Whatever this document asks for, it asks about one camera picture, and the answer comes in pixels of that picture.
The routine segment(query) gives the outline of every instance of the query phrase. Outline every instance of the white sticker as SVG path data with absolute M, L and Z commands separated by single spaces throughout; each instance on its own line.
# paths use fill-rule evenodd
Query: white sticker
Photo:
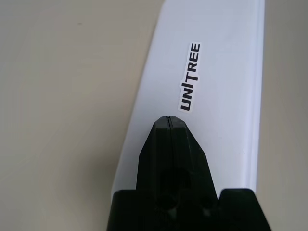
M 184 78 L 180 82 L 181 94 L 178 110 L 181 112 L 190 113 L 193 110 L 196 85 L 200 79 L 201 48 L 202 44 L 200 42 L 192 42 L 189 45 Z

